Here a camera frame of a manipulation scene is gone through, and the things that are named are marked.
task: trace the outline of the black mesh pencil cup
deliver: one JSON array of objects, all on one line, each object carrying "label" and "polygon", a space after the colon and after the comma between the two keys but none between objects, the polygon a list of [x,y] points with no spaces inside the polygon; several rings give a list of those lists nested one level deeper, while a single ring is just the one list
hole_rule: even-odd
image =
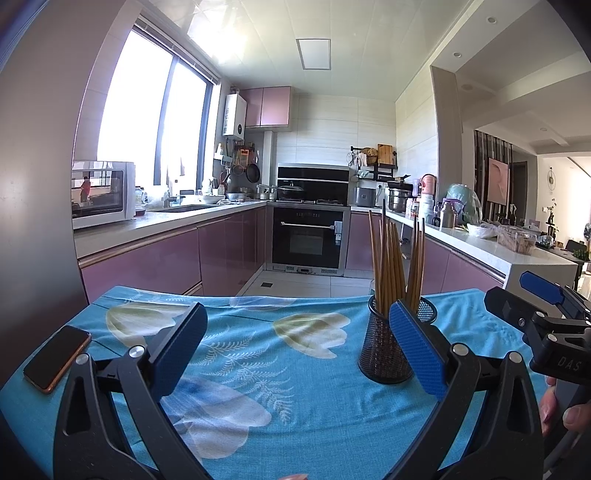
[{"label": "black mesh pencil cup", "polygon": [[[370,380],[381,384],[396,384],[408,380],[413,370],[392,334],[388,319],[376,310],[375,296],[368,301],[369,325],[359,355],[359,369]],[[433,323],[437,310],[433,304],[421,298],[418,317],[422,322]]]}]

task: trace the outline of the human hand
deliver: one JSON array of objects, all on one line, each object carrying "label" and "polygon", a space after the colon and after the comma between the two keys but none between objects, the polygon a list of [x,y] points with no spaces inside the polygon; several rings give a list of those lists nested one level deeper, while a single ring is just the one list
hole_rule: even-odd
[{"label": "human hand", "polygon": [[[544,436],[550,431],[552,417],[558,406],[556,396],[554,396],[556,379],[546,377],[546,383],[549,388],[540,400],[540,420],[542,422],[542,435]],[[575,405],[574,407],[568,408],[564,412],[562,419],[567,430],[583,433],[591,426],[591,404]]]}]

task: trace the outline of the bottle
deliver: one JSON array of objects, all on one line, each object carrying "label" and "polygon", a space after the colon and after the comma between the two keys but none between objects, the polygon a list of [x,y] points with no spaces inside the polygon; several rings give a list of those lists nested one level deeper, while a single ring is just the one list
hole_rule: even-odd
[{"label": "bottle", "polygon": [[515,216],[515,210],[517,210],[517,207],[515,205],[513,205],[512,203],[509,205],[509,225],[515,226],[516,222],[517,222],[517,217]]}]

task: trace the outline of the chopstick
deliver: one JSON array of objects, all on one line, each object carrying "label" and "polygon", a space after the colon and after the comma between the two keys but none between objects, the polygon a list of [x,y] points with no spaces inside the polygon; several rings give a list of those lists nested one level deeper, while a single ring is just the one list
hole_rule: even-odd
[{"label": "chopstick", "polygon": [[376,307],[378,307],[379,300],[381,298],[380,297],[380,289],[379,289],[378,246],[375,241],[374,221],[372,219],[371,210],[369,211],[369,237],[371,239],[371,260],[374,265],[375,304],[376,304]]},{"label": "chopstick", "polygon": [[417,219],[414,219],[412,254],[406,285],[398,229],[394,222],[386,221],[384,210],[379,227],[378,236],[374,230],[372,212],[369,212],[376,309],[387,318],[392,304],[403,299],[409,309],[418,313],[425,263],[425,221],[423,219],[419,225]]}]

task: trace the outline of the blue gripper pad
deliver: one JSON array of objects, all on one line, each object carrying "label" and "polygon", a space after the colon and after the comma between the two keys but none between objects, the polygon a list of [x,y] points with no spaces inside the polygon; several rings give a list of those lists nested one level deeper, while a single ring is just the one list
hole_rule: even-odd
[{"label": "blue gripper pad", "polygon": [[519,278],[519,284],[524,290],[547,301],[551,305],[560,305],[564,302],[562,289],[535,273],[523,272]]},{"label": "blue gripper pad", "polygon": [[390,308],[390,328],[423,390],[442,401],[447,393],[445,360],[418,325],[419,320],[397,301]]},{"label": "blue gripper pad", "polygon": [[194,303],[186,316],[178,320],[161,343],[150,352],[150,393],[155,401],[173,392],[206,331],[207,311],[200,303]]}]

